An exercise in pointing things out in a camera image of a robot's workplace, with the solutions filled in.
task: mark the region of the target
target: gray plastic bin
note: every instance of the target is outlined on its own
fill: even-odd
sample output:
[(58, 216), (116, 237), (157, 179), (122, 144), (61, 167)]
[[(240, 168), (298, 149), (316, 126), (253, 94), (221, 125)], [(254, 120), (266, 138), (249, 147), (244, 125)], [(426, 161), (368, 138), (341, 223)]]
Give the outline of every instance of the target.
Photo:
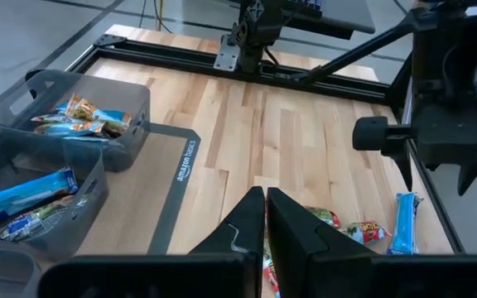
[(17, 91), (0, 102), (0, 126), (31, 132), (40, 125), (31, 118), (53, 113), (72, 94), (78, 94), (99, 109), (123, 111), (132, 116), (130, 128), (114, 141), (80, 142), (101, 147), (106, 171), (125, 171), (132, 166), (150, 127), (150, 90), (146, 86), (61, 70), (39, 70), (27, 78)]
[(0, 242), (0, 298), (34, 298), (41, 277), (36, 260), (12, 243)]
[(64, 166), (73, 169), (79, 184), (69, 210), (49, 230), (22, 240), (53, 261), (76, 252), (108, 197), (101, 151), (78, 142), (0, 127), (0, 190)]

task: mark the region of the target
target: plastic storage bin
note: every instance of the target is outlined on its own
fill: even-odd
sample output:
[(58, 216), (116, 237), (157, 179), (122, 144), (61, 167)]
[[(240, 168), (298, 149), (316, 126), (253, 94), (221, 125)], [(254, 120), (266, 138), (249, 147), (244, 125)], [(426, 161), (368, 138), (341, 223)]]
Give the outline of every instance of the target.
[(132, 166), (148, 135), (150, 90), (146, 86), (61, 70), (41, 70), (33, 74), (1, 101), (0, 126), (30, 132), (39, 125), (31, 118), (51, 113), (72, 94), (78, 94), (97, 108), (123, 111), (132, 116), (130, 128), (114, 142), (80, 142), (101, 147), (106, 171), (124, 171)]
[(34, 298), (41, 271), (16, 244), (0, 243), (0, 298)]
[(78, 142), (0, 127), (0, 190), (64, 166), (73, 169), (79, 184), (69, 209), (48, 231), (22, 240), (53, 261), (76, 252), (108, 197), (101, 151)]

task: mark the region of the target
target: concrete floor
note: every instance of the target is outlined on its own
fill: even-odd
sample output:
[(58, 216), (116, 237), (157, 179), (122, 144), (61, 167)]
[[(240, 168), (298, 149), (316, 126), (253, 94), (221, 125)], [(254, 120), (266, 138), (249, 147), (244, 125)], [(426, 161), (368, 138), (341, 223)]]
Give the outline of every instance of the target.
[[(175, 33), (219, 39), (238, 17), (238, 9), (221, 0), (165, 0), (164, 22)], [(376, 33), (355, 33), (343, 41), (285, 28), (274, 50), (332, 60), (395, 26), (412, 0), (368, 0)], [(32, 68), (64, 69), (113, 24), (137, 26), (143, 0), (0, 0), (0, 94)], [(142, 27), (155, 29), (154, 7), (148, 0)], [(359, 64), (372, 67), (390, 83), (411, 50), (411, 37), (378, 50)], [(477, 252), (477, 184), (461, 199), (455, 194), (453, 167), (432, 177), (468, 252)]]

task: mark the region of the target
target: metal bracket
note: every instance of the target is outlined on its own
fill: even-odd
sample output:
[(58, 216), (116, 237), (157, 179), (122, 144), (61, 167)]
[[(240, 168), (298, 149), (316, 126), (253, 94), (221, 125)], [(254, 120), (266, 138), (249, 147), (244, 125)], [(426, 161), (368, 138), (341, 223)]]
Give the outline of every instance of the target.
[(239, 60), (240, 48), (228, 43), (229, 34), (222, 36), (220, 51), (214, 60), (213, 67), (216, 70), (235, 71)]
[(126, 37), (103, 34), (93, 45), (94, 46), (113, 46), (125, 42)]

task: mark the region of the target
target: wooden tabletop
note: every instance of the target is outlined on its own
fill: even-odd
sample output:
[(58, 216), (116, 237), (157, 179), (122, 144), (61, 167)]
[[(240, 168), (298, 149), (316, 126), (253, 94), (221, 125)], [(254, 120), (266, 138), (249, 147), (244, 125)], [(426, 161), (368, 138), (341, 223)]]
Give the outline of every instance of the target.
[[(188, 49), (217, 52), (218, 41), (115, 25), (109, 34)], [(310, 69), (325, 63), (274, 53), (280, 63)], [(341, 75), (376, 80), (372, 69), (351, 65)], [(151, 120), (195, 130), (198, 157), (168, 249), (189, 252), (218, 225), (253, 185), (276, 186), (297, 202), (334, 211), (342, 225), (375, 220), (395, 228), (395, 194), (407, 191), (394, 162), (352, 148), (357, 118), (389, 108), (202, 74), (101, 59), (88, 75), (145, 84)], [(451, 253), (451, 246), (416, 167), (413, 188), (425, 200), (417, 212), (421, 253)], [(386, 240), (372, 247), (384, 252)]]

